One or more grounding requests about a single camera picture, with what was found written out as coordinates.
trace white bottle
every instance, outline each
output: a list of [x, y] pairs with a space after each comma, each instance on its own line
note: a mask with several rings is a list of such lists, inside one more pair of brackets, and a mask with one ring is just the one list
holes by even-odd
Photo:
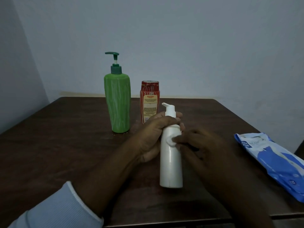
[[[162, 105], [166, 107], [165, 116], [176, 118], [174, 105], [169, 105], [167, 103], [163, 103]], [[172, 125], [163, 129], [161, 137], [161, 168], [159, 181], [159, 184], [162, 187], [183, 187], [181, 153], [175, 147], [176, 143], [172, 141], [172, 138], [178, 135], [181, 135], [179, 125]]]

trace person's right hand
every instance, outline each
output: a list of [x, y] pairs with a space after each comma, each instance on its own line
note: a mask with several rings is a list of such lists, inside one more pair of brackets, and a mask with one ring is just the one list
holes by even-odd
[[[222, 203], [232, 195], [239, 195], [239, 191], [248, 184], [246, 170], [241, 168], [233, 151], [218, 135], [204, 129], [194, 129], [185, 131], [172, 140], [180, 144], [180, 151], [199, 175], [208, 192]], [[187, 144], [199, 151], [193, 152]]]

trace green pump dispenser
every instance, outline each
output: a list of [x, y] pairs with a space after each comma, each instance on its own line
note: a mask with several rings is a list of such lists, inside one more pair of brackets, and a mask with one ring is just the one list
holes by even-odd
[[105, 98], [110, 114], [112, 131], [124, 133], [130, 129], [130, 78], [122, 73], [121, 66], [117, 64], [119, 53], [106, 52], [105, 54], [113, 54], [114, 56], [111, 73], [104, 77]]

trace bottle cap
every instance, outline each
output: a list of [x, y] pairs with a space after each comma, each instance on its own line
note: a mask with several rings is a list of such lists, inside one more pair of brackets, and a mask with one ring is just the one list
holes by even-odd
[[174, 105], [169, 105], [167, 103], [162, 103], [162, 105], [166, 107], [165, 116], [171, 116], [173, 118], [176, 118], [176, 112], [175, 112]]
[[121, 72], [121, 66], [119, 64], [117, 64], [117, 56], [119, 55], [119, 53], [117, 52], [105, 52], [105, 54], [113, 54], [114, 57], [114, 63], [111, 66], [111, 73], [114, 74], [120, 74]]
[[142, 91], [159, 91], [159, 82], [158, 81], [142, 81], [141, 82]]

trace person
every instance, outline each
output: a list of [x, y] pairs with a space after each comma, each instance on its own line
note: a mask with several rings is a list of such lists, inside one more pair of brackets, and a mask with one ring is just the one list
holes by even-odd
[[[202, 128], [185, 131], [177, 118], [161, 112], [124, 142], [85, 177], [66, 182], [56, 193], [22, 214], [10, 228], [99, 228], [103, 212], [130, 172], [160, 152], [162, 129], [179, 124], [182, 135], [173, 138], [183, 157], [194, 168], [207, 191], [230, 212], [236, 227], [274, 227], [272, 220], [253, 190], [246, 170], [234, 153], [217, 135]], [[189, 147], [202, 153], [198, 158]]]

